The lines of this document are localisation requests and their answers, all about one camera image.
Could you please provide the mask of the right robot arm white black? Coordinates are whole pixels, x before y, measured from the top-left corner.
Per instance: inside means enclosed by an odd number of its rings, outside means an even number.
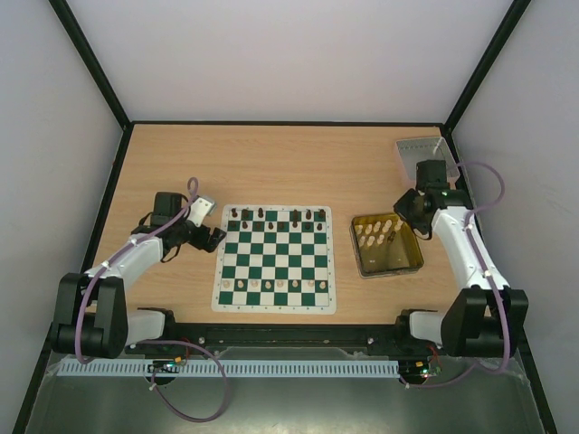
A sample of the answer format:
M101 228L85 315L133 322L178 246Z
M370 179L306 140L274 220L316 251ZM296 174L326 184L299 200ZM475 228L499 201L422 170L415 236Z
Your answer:
M396 347L414 354L426 341L458 357L509 359L517 349L528 298L498 271L475 222L477 208L463 190L451 188L442 160L416 165L415 186L394 205L412 231L437 236L458 286L446 313L406 309L394 332Z

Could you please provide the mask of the gold tin tray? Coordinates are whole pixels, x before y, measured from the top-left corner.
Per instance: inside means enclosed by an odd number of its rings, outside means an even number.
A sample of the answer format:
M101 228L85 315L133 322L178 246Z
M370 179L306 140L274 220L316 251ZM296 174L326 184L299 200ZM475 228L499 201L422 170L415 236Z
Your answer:
M411 274L424 265L417 237L395 212L356 216L350 233L362 278Z

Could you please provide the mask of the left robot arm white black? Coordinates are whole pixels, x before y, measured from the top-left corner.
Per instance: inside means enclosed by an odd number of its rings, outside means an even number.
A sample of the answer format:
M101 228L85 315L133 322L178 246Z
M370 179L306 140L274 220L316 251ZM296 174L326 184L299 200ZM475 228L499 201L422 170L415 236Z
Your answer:
M214 208L214 200L196 193L159 192L152 212L117 252L91 269L63 276L50 332L53 351L88 363L160 338L171 311L147 307L129 312L126 294L146 271L173 259L185 245L215 251L225 232L204 225Z

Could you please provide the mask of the green white chess board mat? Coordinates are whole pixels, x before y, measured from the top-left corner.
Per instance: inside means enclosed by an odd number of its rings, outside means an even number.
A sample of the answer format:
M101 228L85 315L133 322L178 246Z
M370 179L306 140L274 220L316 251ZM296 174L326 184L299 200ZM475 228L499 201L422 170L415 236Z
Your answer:
M337 311L331 208L229 204L223 208L212 310L330 316ZM245 290L237 288L245 281ZM258 291L252 281L258 280ZM225 290L223 282L231 288Z

